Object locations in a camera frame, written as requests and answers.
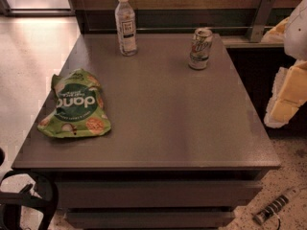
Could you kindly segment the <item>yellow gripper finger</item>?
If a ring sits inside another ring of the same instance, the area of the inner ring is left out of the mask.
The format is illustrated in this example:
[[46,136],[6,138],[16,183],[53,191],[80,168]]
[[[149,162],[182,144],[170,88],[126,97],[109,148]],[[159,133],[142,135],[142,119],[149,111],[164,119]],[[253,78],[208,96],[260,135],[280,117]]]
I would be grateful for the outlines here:
[[275,75],[264,123],[280,128],[289,123],[307,102],[307,61],[297,60],[289,69],[280,67]]
[[272,29],[270,29],[263,35],[261,41],[263,43],[283,43],[285,28],[288,21],[288,17],[280,21],[276,26],[274,26]]

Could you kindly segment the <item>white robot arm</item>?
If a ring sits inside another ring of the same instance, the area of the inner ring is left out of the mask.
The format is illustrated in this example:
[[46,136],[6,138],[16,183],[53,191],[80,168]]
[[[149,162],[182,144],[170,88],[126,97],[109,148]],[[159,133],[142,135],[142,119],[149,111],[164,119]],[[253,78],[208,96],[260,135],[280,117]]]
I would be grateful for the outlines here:
[[276,73],[266,108],[265,125],[280,128],[307,102],[307,0],[267,31],[262,42],[281,42],[285,54],[295,59],[289,69],[280,67]]

